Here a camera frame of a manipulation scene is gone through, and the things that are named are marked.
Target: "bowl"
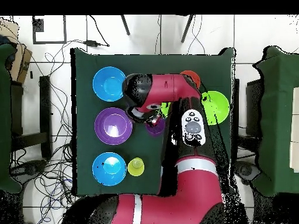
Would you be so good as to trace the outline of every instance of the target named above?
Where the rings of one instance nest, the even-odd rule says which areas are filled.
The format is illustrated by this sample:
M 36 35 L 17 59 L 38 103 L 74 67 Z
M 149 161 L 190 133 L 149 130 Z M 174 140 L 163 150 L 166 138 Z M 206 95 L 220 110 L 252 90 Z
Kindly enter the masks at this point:
M 127 173 L 124 159 L 113 152 L 100 154 L 92 165 L 92 174 L 104 186 L 115 186 L 123 181 Z
M 171 102 L 162 102 L 161 108 L 158 110 L 162 118 L 167 118 Z
M 133 123 L 119 108 L 109 107 L 101 111 L 95 120 L 95 132 L 105 144 L 118 145 L 131 135 Z
M 106 102 L 115 102 L 123 97 L 122 84 L 126 76 L 115 67 L 104 67 L 93 77 L 92 87 L 97 97 Z
M 140 176 L 144 172 L 144 163 L 143 160 L 136 157 L 128 164 L 128 172 L 132 176 Z
M 222 123 L 230 113 L 230 103 L 228 99 L 218 91 L 204 92 L 201 95 L 201 103 L 206 113 L 208 125 Z
M 195 73 L 194 71 L 183 71 L 180 74 L 190 76 L 192 78 L 192 81 L 195 83 L 196 87 L 199 89 L 200 78 L 197 73 Z
M 154 126 L 151 127 L 150 125 L 148 125 L 147 123 L 145 123 L 145 127 L 148 131 L 148 133 L 152 136 L 152 137 L 157 137 L 160 136 L 165 128 L 165 119 L 164 118 L 160 118 L 159 123 Z

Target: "purple bowl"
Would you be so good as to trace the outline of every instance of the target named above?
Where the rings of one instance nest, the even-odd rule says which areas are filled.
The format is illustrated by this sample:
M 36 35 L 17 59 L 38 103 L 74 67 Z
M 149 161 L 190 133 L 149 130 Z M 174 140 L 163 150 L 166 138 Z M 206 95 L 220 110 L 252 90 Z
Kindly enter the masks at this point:
M 119 108 L 109 107 L 101 111 L 95 120 L 95 132 L 105 144 L 117 145 L 131 135 L 133 124 L 126 113 Z
M 159 123 L 156 126 L 150 127 L 148 124 L 145 124 L 145 127 L 149 134 L 151 134 L 153 137 L 157 137 L 161 135 L 165 128 L 165 120 L 160 118 Z

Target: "table leg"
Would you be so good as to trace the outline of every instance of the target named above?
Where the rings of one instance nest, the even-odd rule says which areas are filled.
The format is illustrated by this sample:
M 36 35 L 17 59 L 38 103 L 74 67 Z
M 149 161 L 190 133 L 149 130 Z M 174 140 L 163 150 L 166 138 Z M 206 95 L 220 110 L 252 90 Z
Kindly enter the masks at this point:
M 185 41 L 185 38 L 186 38 L 187 32 L 189 30 L 189 27 L 190 27 L 191 21 L 193 19 L 193 16 L 194 15 L 189 15 L 189 18 L 188 18 L 187 25 L 186 25 L 185 30 L 184 30 L 184 34 L 183 34 L 182 40 L 180 41 L 182 43 L 184 43 L 184 41 Z
M 123 20 L 124 28 L 126 29 L 127 34 L 130 35 L 130 31 L 128 29 L 128 25 L 127 25 L 127 22 L 126 22 L 126 18 L 124 17 L 124 15 L 120 15 L 120 16 L 121 16 L 121 19 Z

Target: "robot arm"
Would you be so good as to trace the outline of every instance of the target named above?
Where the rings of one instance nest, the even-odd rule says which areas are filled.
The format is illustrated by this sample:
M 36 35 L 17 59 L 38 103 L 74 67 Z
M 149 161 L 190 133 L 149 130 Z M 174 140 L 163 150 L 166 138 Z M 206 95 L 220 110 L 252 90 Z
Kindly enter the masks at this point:
M 137 123 L 151 122 L 162 102 L 172 102 L 162 165 L 178 168 L 178 189 L 170 197 L 113 197 L 94 211 L 92 224 L 224 224 L 212 141 L 196 85 L 184 75 L 132 74 L 123 94 L 127 114 Z

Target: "blue bowl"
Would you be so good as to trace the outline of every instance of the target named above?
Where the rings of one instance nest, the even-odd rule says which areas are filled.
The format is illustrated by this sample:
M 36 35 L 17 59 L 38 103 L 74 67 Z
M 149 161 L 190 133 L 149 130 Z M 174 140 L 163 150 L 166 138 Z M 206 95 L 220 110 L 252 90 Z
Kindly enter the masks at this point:
M 104 67 L 93 77 L 92 87 L 98 98 L 115 102 L 123 97 L 122 84 L 126 76 L 115 67 Z
M 104 186 L 115 186 L 126 176 L 127 165 L 120 155 L 106 152 L 95 159 L 92 173 L 97 182 Z

